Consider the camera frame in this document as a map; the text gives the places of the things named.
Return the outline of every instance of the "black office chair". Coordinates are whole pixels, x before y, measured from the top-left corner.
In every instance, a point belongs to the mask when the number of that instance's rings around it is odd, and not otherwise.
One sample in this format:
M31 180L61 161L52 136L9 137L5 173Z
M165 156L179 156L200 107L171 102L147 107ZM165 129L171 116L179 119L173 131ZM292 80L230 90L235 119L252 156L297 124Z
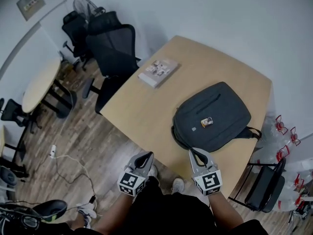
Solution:
M39 126L37 122L37 117L41 114L42 111L45 112L46 109L41 109L40 105L38 105L32 114L27 114L23 112L22 106L12 99L8 100L3 111L0 110L0 112L2 112L2 121L14 121L19 127L27 127L30 124L30 133L32 134L34 134L34 124L36 124L39 129L42 129L42 127Z
M249 208L252 211L256 212L270 212L285 183L285 179L282 176L283 170L285 168L286 158L282 158L278 164L252 164L248 163L251 166L248 175L246 176L244 183L240 187L234 198L229 197L230 200ZM249 177L249 174L252 171L252 168L255 166L262 166L250 192L248 193L245 203L242 203L236 200L238 194L242 190L246 180Z
M106 78L101 89L92 85L94 78L89 78L83 90L83 98L87 98L90 91L97 93L95 111L100 114L109 99L138 69L135 57L135 29L129 24L122 24L101 33L97 29L96 34L93 33L95 32L90 32L86 42Z
M116 11L109 11L93 17L88 24L87 32L89 35L97 35L98 33L103 33L121 25L121 22L117 18Z
M86 44L87 30L85 28L86 21L76 11L72 11L63 18L62 30L69 36L74 46L74 50L64 42L63 47L69 49L74 57L80 57L83 63L82 69L85 71L86 62L92 57L92 53Z

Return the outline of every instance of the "sneaker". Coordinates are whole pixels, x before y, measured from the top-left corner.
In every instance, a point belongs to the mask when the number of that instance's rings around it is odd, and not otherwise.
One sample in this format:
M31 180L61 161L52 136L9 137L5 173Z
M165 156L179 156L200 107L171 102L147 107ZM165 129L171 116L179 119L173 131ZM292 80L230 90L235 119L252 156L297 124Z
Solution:
M84 228L90 229L90 223L93 218L97 217L97 213L94 211L94 204L88 203L86 205L77 204L77 211L84 216L85 225Z
M151 169L148 172L148 177L157 178L157 167L154 164L151 166Z
M184 188L184 180L182 180L181 178L176 178L173 182L173 188L171 188L172 194L174 194L175 192L182 193L184 191Z

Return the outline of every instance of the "book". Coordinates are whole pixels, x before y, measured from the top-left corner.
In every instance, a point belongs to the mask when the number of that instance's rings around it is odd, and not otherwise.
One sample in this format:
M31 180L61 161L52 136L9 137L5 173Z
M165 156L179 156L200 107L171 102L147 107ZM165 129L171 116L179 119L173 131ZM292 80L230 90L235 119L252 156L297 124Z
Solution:
M178 63L171 59L156 60L151 65L149 65L144 72L140 73L138 77L156 88L161 82L173 73L173 71L178 67Z

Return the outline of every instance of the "black backpack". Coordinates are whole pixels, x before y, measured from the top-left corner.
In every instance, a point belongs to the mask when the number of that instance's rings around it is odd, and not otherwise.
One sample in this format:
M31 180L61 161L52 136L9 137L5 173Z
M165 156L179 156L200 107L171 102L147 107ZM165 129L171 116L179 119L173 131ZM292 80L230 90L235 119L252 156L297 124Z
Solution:
M184 149L196 147L213 152L232 139L259 140L261 132L247 127L250 119L250 112L239 96L225 82L220 82L195 94L177 108L172 135Z

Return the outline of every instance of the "table leg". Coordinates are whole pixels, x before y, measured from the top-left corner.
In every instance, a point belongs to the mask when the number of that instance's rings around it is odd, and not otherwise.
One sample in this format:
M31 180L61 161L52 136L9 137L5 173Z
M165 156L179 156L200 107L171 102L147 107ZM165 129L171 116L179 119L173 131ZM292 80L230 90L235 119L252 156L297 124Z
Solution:
M23 161L26 154L26 147L23 141L20 143L19 147L15 147L6 143L4 144L4 146L17 151L20 155L21 161Z
M70 95L69 91L58 81L54 80L53 83L60 88L61 91L63 91L66 95Z
M54 107L52 104L50 104L49 102L47 102L46 100L41 100L41 103L44 104L46 107L50 108L51 110L53 110L56 114L60 113L60 110L56 107Z
M5 147L8 147L8 148L10 148L10 149L12 149L12 150L15 150L15 151L22 151L22 149L21 148L17 148L17 147L15 147L15 146L12 146L12 145L9 145L9 144L4 144L4 146Z
M14 189L14 188L9 188L9 187L0 186L0 189L2 189L2 190L9 190L9 191L15 192L15 189Z
M61 102L65 107L72 109L72 104L70 104L68 101L66 101L64 98L62 98L59 94L57 94L53 89L49 89L48 93L53 96L56 100Z
M76 104L77 95L73 91L68 91L64 86L60 84L59 81L54 80L53 83L58 86L61 91L64 92L64 95L60 96L52 88L50 88L48 93L56 100L58 100L57 105L53 106L44 99L42 100L42 103L48 108L52 109L56 113L58 118L66 118Z

